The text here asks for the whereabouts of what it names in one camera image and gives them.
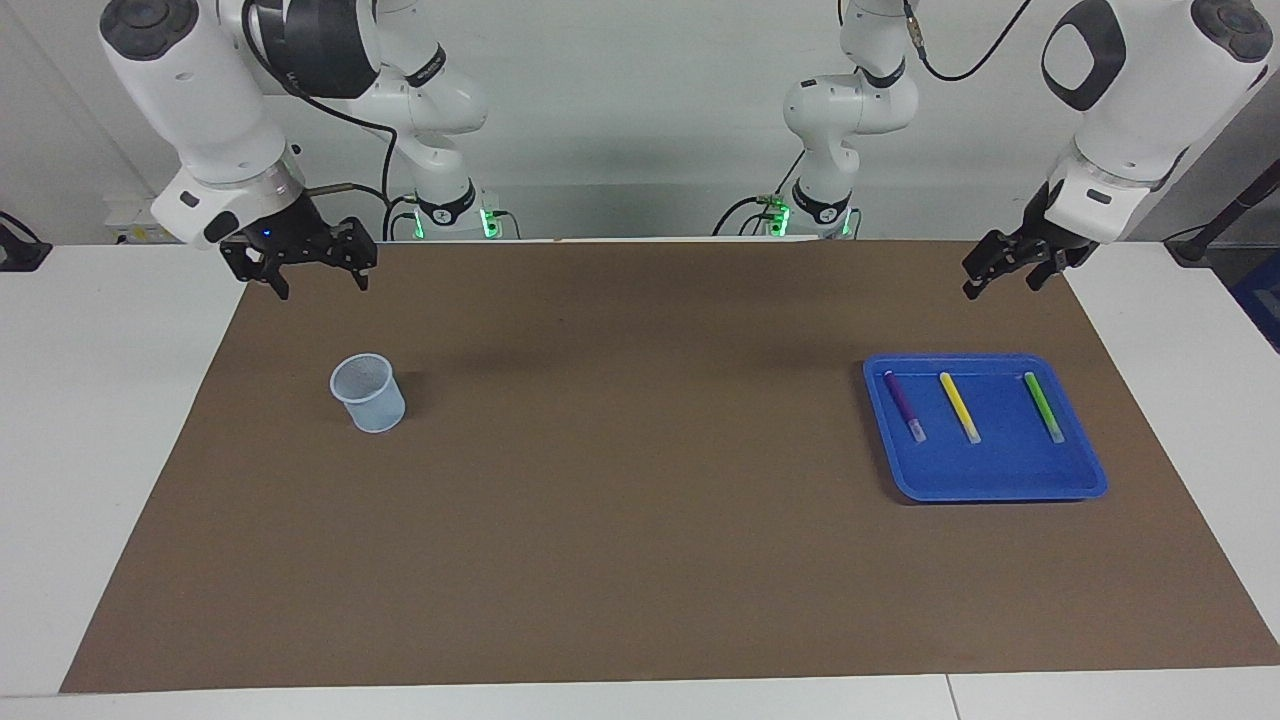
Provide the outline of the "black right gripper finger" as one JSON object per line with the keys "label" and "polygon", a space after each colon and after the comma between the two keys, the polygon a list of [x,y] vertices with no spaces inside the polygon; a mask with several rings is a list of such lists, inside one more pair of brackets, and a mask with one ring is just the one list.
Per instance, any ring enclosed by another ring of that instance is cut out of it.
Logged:
{"label": "black right gripper finger", "polygon": [[288,249],[265,238],[227,238],[219,243],[219,251],[239,282],[266,284],[279,300],[288,300],[289,284],[282,274],[291,259]]}
{"label": "black right gripper finger", "polygon": [[370,272],[378,265],[378,246],[356,217],[335,225],[335,266],[351,274],[361,292],[369,290]]}

